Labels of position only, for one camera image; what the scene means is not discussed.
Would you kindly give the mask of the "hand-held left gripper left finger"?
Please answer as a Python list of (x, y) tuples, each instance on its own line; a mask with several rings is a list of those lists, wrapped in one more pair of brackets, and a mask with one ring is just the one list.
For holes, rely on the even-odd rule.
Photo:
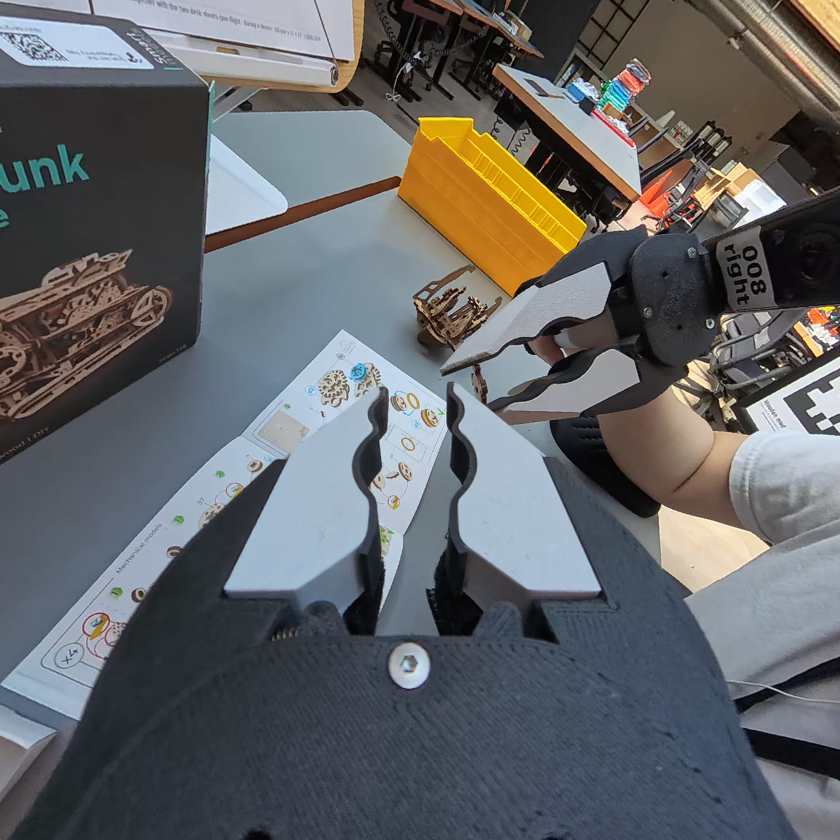
[(374, 635), (385, 567), (370, 485), (382, 468), (388, 391), (375, 387), (283, 462), (229, 575), (238, 599), (333, 605), (352, 634)]

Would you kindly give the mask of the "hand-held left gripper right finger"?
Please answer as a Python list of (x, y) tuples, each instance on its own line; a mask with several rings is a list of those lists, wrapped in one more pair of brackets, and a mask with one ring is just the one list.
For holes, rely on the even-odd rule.
[(459, 486), (429, 592), (439, 635), (471, 635), (501, 602), (527, 623), (541, 602), (600, 598), (602, 585), (543, 453), (453, 382), (446, 419)]

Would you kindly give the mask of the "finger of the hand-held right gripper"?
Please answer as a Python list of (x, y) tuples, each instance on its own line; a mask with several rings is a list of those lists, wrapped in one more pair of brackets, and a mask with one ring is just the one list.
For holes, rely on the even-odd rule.
[(496, 311), (441, 367), (441, 375), (496, 358), (514, 344), (525, 344), (555, 328), (596, 319), (606, 309), (612, 279), (605, 262), (581, 269), (547, 286), (532, 286)]
[(620, 350), (583, 350), (557, 371), (493, 400), (489, 409), (507, 424), (578, 417), (640, 381), (636, 361)]

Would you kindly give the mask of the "person's right forearm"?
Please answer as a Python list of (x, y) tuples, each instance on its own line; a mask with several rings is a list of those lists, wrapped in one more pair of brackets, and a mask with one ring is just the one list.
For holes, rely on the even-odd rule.
[(667, 390), (652, 402), (597, 417), (617, 467), (663, 506), (735, 528), (732, 461), (747, 435), (715, 432)]

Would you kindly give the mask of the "neighbouring wood-edged desk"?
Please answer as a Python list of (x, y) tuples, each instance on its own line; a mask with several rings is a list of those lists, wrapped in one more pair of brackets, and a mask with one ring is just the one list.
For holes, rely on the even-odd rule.
[(639, 199), (643, 189), (636, 145), (601, 111), (586, 113), (566, 89), (523, 70), (497, 64), (492, 76), (547, 126), (550, 138), (563, 141), (630, 203)]

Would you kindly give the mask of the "adjoining grey desk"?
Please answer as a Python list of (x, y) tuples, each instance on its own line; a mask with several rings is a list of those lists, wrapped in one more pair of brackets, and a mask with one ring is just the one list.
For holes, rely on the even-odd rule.
[(280, 190), (288, 210), (205, 237), (206, 254), (396, 189), (411, 150), (365, 110), (236, 113), (213, 135)]

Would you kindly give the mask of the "person's right hand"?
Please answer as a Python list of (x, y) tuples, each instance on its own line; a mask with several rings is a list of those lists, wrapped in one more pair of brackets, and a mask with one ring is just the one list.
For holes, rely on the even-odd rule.
[(527, 343), (530, 352), (548, 365), (554, 365), (583, 350), (601, 349), (618, 344), (613, 317), (605, 312), (591, 321), (542, 335)]

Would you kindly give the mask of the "black quilted pad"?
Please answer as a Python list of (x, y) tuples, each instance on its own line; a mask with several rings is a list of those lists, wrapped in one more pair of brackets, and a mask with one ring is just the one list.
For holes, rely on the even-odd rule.
[(554, 419), (549, 430), (569, 461), (625, 509), (645, 519), (658, 515), (660, 504), (628, 479), (609, 454), (596, 417)]

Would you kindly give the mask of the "wooden model assembly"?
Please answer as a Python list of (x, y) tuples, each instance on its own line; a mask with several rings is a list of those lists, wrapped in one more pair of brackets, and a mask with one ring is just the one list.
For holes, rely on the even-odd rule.
[(468, 296), (463, 305), (458, 305), (466, 287), (456, 287), (455, 282), (475, 270), (475, 265), (467, 264), (441, 280), (426, 284), (413, 295), (420, 344), (432, 349), (456, 350), (500, 308), (502, 297), (497, 297), (492, 306), (474, 296)]

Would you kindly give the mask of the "instruction booklet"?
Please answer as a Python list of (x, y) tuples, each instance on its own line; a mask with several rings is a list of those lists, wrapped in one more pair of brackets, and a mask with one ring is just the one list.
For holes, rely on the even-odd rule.
[(345, 331), (210, 458), (110, 563), (2, 687), (78, 720), (127, 622), (166, 566), (271, 463), (377, 387), (390, 396), (382, 468), (371, 483), (391, 590), (403, 539), (445, 438), (445, 402)]

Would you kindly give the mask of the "yellow plastic bin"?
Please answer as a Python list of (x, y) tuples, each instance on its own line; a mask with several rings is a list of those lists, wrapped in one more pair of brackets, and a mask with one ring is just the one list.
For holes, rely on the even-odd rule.
[(586, 229), (472, 119), (420, 119), (398, 195), (511, 297)]

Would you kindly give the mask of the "colourful stacked trays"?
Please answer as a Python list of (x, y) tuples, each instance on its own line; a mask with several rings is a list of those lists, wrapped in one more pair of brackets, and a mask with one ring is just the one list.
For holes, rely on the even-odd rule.
[(625, 113), (650, 80), (651, 74), (646, 66), (637, 58), (631, 59), (617, 76), (604, 85), (598, 108), (614, 117)]

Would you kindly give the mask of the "person's white shirt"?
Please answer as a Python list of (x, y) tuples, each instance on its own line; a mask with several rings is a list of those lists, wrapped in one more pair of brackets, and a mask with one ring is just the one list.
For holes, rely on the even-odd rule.
[(753, 434), (729, 489), (770, 547), (687, 602), (797, 835), (838, 838), (838, 436)]

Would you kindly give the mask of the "black kit box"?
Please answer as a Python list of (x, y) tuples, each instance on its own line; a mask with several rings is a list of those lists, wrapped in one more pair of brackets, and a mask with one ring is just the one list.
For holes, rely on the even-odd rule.
[(2, 462), (196, 342), (210, 104), (129, 20), (2, 3)]

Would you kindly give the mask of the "instruction sheet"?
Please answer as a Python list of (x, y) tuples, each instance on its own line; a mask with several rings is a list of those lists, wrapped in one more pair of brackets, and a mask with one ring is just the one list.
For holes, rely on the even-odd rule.
[(154, 30), (350, 61), (351, 1), (93, 1), (94, 14)]

